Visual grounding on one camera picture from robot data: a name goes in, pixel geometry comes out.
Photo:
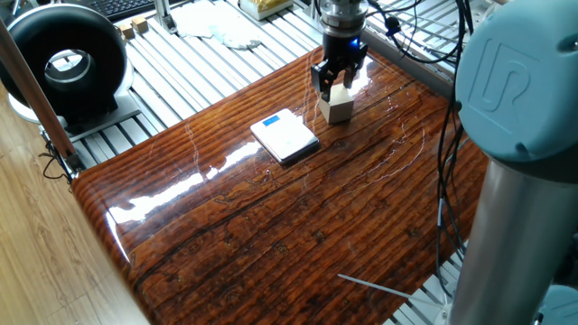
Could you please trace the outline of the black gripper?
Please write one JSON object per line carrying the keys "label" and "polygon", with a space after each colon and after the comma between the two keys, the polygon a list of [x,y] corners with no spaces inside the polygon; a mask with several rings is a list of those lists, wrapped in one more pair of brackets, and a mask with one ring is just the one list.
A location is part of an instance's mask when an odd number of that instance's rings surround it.
{"label": "black gripper", "polygon": [[361,33],[347,37],[325,33],[322,36],[323,61],[311,67],[312,85],[322,100],[329,102],[331,87],[339,70],[344,69],[343,86],[351,89],[352,82],[363,66],[368,46],[361,40]]}

